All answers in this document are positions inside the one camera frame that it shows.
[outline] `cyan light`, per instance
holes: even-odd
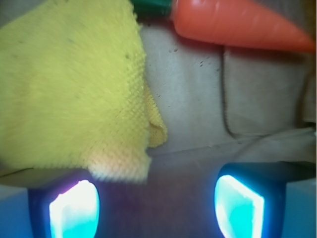
[[[88,180],[78,182],[50,203],[52,238],[93,238],[99,209],[96,187]]]
[[[214,193],[215,212],[226,238],[260,238],[264,198],[230,175],[221,176]]]

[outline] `toy carrot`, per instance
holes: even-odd
[[[167,16],[183,37],[220,45],[316,51],[293,23],[253,0],[132,0],[138,15]]]

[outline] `glowing light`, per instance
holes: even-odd
[[[230,175],[221,176],[214,193],[215,212],[226,238],[260,238],[264,198]]]
[[[96,187],[87,180],[78,182],[50,203],[52,238],[93,238],[99,209]]]

